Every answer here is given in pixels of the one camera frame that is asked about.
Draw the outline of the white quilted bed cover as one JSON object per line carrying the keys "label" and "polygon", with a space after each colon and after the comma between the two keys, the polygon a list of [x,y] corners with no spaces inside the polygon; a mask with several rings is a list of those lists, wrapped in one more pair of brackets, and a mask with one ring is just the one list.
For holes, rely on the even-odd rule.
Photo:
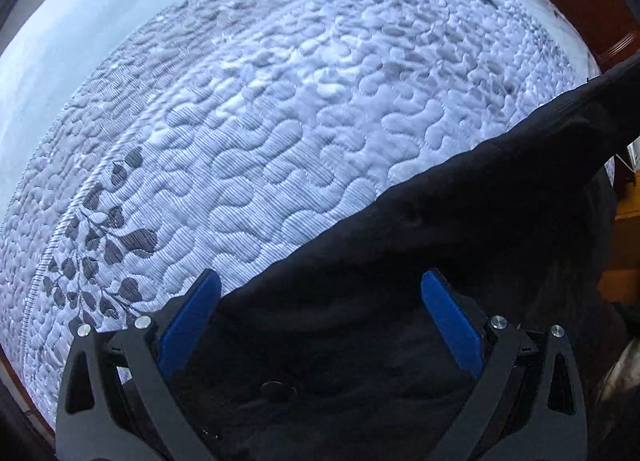
{"label": "white quilted bed cover", "polygon": [[245,285],[599,73],[550,0],[177,0],[46,123],[1,221],[1,348],[55,421],[79,327]]}

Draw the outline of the black pants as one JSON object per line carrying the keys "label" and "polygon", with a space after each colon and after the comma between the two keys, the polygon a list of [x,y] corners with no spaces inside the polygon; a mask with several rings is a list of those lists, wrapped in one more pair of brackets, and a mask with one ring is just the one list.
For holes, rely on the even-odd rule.
{"label": "black pants", "polygon": [[593,387],[627,340],[597,290],[604,166],[638,134],[631,57],[225,296],[171,392],[223,460],[419,459],[474,385],[422,302],[430,269],[489,315],[563,327]]}

